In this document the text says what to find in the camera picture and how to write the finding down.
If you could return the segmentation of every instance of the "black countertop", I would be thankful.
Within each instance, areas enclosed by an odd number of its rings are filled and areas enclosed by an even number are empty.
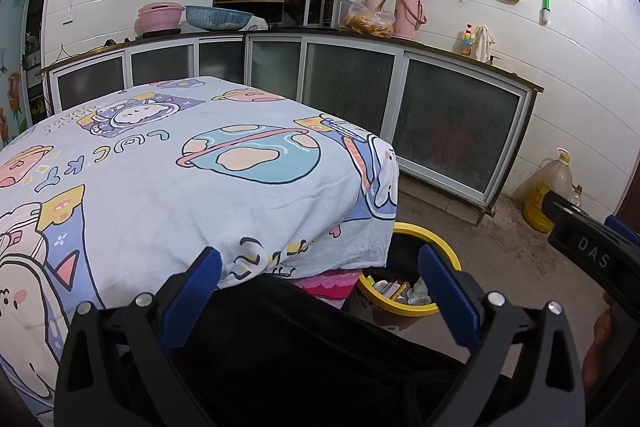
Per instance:
[[[45,73],[50,70],[57,70],[62,66],[66,66],[68,64],[73,64],[78,60],[83,60],[89,57],[95,57],[96,55],[100,55],[107,52],[114,52],[118,50],[123,50],[125,48],[129,48],[132,46],[139,46],[140,44],[151,44],[153,42],[162,42],[162,41],[174,41],[179,39],[193,39],[193,38],[203,38],[203,37],[244,37],[248,35],[267,35],[267,34],[314,34],[314,35],[324,35],[324,36],[332,36],[332,37],[347,37],[351,39],[364,39],[368,41],[377,41],[384,44],[393,44],[401,48],[407,49],[415,49],[418,51],[427,51],[437,55],[443,55],[444,57],[454,58],[455,60],[459,60],[460,62],[466,62],[467,64],[479,67],[483,70],[491,71],[492,73],[501,74],[502,76],[506,76],[512,80],[520,82],[525,86],[533,89],[537,92],[543,92],[544,88],[542,86],[538,86],[529,80],[518,76],[516,73],[510,73],[509,71],[501,70],[491,64],[487,64],[485,62],[479,62],[478,60],[474,60],[473,58],[465,57],[464,55],[458,55],[452,52],[448,52],[446,50],[441,50],[440,48],[433,48],[432,46],[427,46],[421,44],[417,41],[409,41],[406,39],[399,39],[396,37],[391,37],[390,39],[386,39],[383,37],[374,37],[372,35],[361,35],[357,33],[351,32],[343,32],[339,30],[326,30],[321,28],[282,28],[277,30],[256,30],[256,31],[246,31],[246,32],[229,32],[229,31],[207,31],[207,32],[192,32],[192,33],[181,33],[177,35],[168,35],[163,37],[154,37],[150,39],[137,39],[135,41],[130,42],[121,42],[120,44],[114,44],[113,46],[103,46],[101,48],[96,48],[94,50],[88,51],[83,54],[74,55],[73,57],[65,58],[63,60],[59,60],[50,64],[46,68],[42,68],[42,72]]]

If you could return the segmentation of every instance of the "microwave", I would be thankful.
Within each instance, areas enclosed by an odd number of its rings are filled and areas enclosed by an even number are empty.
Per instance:
[[[339,29],[351,6],[349,0],[287,0],[283,26]]]

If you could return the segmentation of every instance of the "hand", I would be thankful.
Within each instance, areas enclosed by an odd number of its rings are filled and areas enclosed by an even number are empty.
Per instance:
[[[604,292],[602,298],[609,306],[613,305],[614,300],[607,292]],[[611,317],[611,308],[609,308],[593,324],[594,341],[587,350],[582,363],[582,384],[585,393],[588,393],[600,379],[602,353],[609,343],[612,332],[613,319]]]

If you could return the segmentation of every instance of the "white towel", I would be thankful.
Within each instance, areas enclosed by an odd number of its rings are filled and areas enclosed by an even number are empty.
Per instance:
[[[494,34],[491,30],[481,24],[476,28],[474,41],[471,44],[471,57],[480,62],[489,62],[491,60],[491,47],[495,44]]]

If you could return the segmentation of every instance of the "concrete floor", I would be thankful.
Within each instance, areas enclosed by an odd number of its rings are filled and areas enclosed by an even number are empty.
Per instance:
[[[540,308],[550,300],[564,307],[582,361],[593,340],[593,323],[606,308],[602,288],[533,230],[517,204],[501,196],[495,217],[476,227],[406,194],[399,194],[397,221],[414,223],[443,238],[456,252],[462,269],[485,291],[500,291],[514,304]],[[468,351],[458,347],[440,314],[425,317],[403,335],[459,360]],[[519,348],[512,347],[503,368],[512,375]]]

